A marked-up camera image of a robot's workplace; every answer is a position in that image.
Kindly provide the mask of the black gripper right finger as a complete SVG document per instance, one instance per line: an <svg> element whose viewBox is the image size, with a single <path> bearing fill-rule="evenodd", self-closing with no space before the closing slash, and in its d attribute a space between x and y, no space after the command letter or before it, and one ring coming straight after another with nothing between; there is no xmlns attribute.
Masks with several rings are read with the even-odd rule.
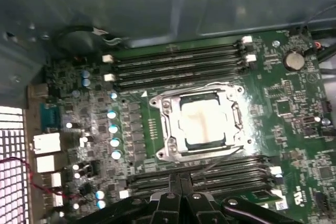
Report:
<svg viewBox="0 0 336 224"><path fill-rule="evenodd" d="M194 191L189 173L181 174L181 193L194 223L298 223L239 197L227 197L219 204L211 195Z"/></svg>

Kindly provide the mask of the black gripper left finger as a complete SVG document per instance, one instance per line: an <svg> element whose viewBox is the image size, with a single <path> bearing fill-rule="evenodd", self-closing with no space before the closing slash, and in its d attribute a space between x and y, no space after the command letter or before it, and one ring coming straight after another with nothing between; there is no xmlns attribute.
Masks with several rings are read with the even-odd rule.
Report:
<svg viewBox="0 0 336 224"><path fill-rule="evenodd" d="M154 193L149 201L128 197L104 209L101 223L179 223L183 174L169 177L169 189Z"/></svg>

